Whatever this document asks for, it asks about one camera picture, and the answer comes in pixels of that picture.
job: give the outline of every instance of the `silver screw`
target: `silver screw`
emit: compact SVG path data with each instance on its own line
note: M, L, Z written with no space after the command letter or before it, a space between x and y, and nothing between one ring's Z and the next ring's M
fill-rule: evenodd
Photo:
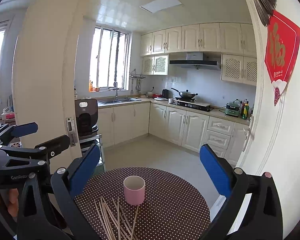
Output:
M66 171L65 168L59 168L59 169L57 170L57 173L58 173L58 174L64 174L65 171Z
M267 178L272 178L272 174L269 173L268 171L264 174Z
M238 175L241 175L243 173L242 169L241 168L235 168L234 169L234 172Z
M35 175L36 175L36 174L32 172L32 173L30 173L30 174L28 175L28 177L29 177L30 179L32 179L32 178L35 177Z

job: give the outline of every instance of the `ceiling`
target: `ceiling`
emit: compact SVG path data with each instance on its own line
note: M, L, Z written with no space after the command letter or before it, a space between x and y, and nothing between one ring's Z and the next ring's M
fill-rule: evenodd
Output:
M86 17L101 25L141 33L197 23L251 23L245 0L179 0L182 5L153 14L140 8L151 1L90 0Z

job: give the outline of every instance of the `brown tablecloth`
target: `brown tablecloth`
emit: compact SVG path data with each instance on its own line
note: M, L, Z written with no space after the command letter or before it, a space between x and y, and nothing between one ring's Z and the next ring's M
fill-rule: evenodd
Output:
M137 207L129 205L123 194L123 180L131 175L138 175L146 182L146 198L139 207L135 227L139 240L198 239L210 225L210 211L204 198L184 179L152 168L119 168L91 178L83 193L75 198L82 214L102 239L107 237L94 200L98 203L103 196L117 217L112 198L117 200L119 197L120 205L133 225Z

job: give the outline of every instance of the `cup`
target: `cup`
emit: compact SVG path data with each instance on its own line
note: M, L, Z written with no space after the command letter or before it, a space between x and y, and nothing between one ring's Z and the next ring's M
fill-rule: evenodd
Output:
M139 176L129 176L123 181L124 197L128 204L137 206L145 200L146 182Z

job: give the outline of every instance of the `bundle of chopsticks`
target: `bundle of chopsticks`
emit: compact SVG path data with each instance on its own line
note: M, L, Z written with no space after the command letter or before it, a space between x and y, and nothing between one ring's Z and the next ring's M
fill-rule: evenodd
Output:
M136 215L134 217L133 226L131 227L131 225L128 221L128 218L124 214L124 211L123 211L121 205L119 204L119 197L118 197L118 203L116 203L113 198L112 198L112 201L117 210L117 216L115 216L112 213L110 207L108 206L107 202L105 201L105 199L103 197L101 197L100 201L99 201L100 211L97 206L97 202L94 200L101 224L102 224L103 229L108 237L108 240L117 240L115 237L114 231L112 229L112 226L110 224L110 219L112 220L114 226L118 230L118 240L121 240L121 236L123 237L124 240L133 240L133 239L138 240L136 234L134 233L134 228L136 226L139 206L137 206L137 211L136 211ZM127 232L124 230L122 224L120 224L120 220L122 221L123 225L125 226Z

